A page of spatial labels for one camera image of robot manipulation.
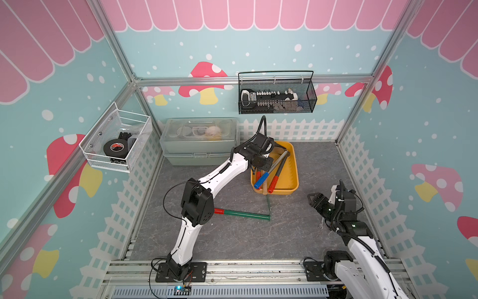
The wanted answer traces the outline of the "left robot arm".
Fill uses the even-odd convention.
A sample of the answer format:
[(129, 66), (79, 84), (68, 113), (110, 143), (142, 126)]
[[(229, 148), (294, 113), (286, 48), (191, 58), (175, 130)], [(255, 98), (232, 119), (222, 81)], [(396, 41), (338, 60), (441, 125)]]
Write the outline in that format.
[(168, 275), (176, 281), (190, 276), (193, 249), (203, 225), (215, 212), (214, 199), (238, 175), (250, 168), (269, 171), (273, 164), (270, 153), (277, 147), (267, 134), (266, 117), (262, 116), (255, 134), (232, 148), (229, 158), (208, 175), (183, 182), (180, 202), (181, 227), (173, 249), (165, 258)]

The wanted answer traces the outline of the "wooden-handled hatchet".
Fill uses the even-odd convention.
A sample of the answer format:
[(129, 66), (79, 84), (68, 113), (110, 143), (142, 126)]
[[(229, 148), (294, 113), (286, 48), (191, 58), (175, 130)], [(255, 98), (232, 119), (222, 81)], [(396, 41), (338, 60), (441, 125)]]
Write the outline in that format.
[(268, 195), (268, 181), (265, 180), (264, 183), (262, 184), (262, 194), (263, 195)]

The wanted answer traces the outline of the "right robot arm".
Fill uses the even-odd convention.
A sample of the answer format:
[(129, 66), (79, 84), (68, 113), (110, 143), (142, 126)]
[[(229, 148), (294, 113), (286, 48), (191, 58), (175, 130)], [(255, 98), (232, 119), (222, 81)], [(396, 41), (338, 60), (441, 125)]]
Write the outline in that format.
[(324, 279), (342, 282), (352, 299), (408, 297), (386, 264), (369, 226), (358, 219), (365, 206), (355, 190), (347, 189), (340, 180), (331, 188), (329, 198), (312, 193), (307, 200), (348, 248), (326, 252), (319, 271)]

